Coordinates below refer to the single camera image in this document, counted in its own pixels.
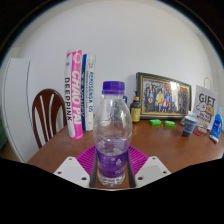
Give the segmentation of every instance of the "wooden table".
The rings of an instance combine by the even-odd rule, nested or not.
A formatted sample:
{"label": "wooden table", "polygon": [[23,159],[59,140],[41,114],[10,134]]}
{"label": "wooden table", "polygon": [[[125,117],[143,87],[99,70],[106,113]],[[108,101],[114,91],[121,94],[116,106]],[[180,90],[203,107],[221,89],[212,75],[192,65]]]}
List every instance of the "wooden table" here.
{"label": "wooden table", "polygon": [[[131,145],[147,156],[157,156],[166,168],[174,173],[187,166],[199,164],[222,157],[224,152],[224,134],[221,133],[219,142],[215,143],[207,134],[190,137],[182,136],[183,126],[180,120],[174,120],[175,127],[152,126],[149,120],[133,123]],[[63,163],[68,156],[76,157],[84,150],[94,145],[92,131],[84,131],[83,138],[72,140],[65,126],[50,139],[27,163],[37,166],[50,173]],[[129,178],[126,165],[124,182],[111,189],[128,189]],[[95,188],[110,189],[103,186],[96,176]]]}

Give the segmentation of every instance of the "yellow bottle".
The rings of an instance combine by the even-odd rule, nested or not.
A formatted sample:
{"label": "yellow bottle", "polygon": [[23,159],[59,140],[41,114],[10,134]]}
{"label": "yellow bottle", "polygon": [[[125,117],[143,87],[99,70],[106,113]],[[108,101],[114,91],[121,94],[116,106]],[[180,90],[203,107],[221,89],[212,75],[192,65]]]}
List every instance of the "yellow bottle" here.
{"label": "yellow bottle", "polygon": [[130,105],[130,113],[131,113],[132,122],[139,122],[140,114],[141,114],[141,104],[139,103],[138,96],[135,96],[133,98],[133,102]]}

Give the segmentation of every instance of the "water bottle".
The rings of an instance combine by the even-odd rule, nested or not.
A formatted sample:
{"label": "water bottle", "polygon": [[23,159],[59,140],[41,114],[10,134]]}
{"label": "water bottle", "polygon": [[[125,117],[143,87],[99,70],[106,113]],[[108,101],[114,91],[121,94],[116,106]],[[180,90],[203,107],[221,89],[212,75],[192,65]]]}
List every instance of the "water bottle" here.
{"label": "water bottle", "polygon": [[98,177],[106,187],[119,186],[125,178],[125,164],[132,138],[132,120],[123,100],[124,90],[124,82],[103,83],[104,99],[93,123]]}

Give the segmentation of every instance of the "chair backrest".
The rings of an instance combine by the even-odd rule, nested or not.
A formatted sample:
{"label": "chair backrest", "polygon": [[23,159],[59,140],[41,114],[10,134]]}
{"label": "chair backrest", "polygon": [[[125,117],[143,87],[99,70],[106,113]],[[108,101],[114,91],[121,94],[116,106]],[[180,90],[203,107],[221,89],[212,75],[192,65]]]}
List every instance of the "chair backrest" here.
{"label": "chair backrest", "polygon": [[57,119],[57,114],[60,107],[62,107],[63,125],[65,126],[67,125],[67,120],[66,120],[66,114],[65,114],[65,103],[62,96],[54,89],[44,89],[36,95],[32,105],[32,120],[33,120],[34,135],[35,135],[39,148],[42,147],[42,144],[41,144],[40,137],[37,131],[35,108],[37,109],[37,113],[40,118],[40,123],[41,123],[42,131],[43,131],[44,139],[47,142],[56,134],[56,119]]}

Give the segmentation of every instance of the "green object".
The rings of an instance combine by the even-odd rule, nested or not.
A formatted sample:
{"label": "green object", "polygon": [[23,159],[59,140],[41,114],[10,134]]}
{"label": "green object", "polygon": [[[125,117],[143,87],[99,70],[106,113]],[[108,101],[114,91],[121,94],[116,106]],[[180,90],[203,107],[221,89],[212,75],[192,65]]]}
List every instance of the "green object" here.
{"label": "green object", "polygon": [[151,125],[160,125],[162,123],[160,120],[150,120],[149,122]]}
{"label": "green object", "polygon": [[165,121],[164,124],[165,124],[165,126],[170,126],[170,127],[175,126],[175,123],[173,121]]}

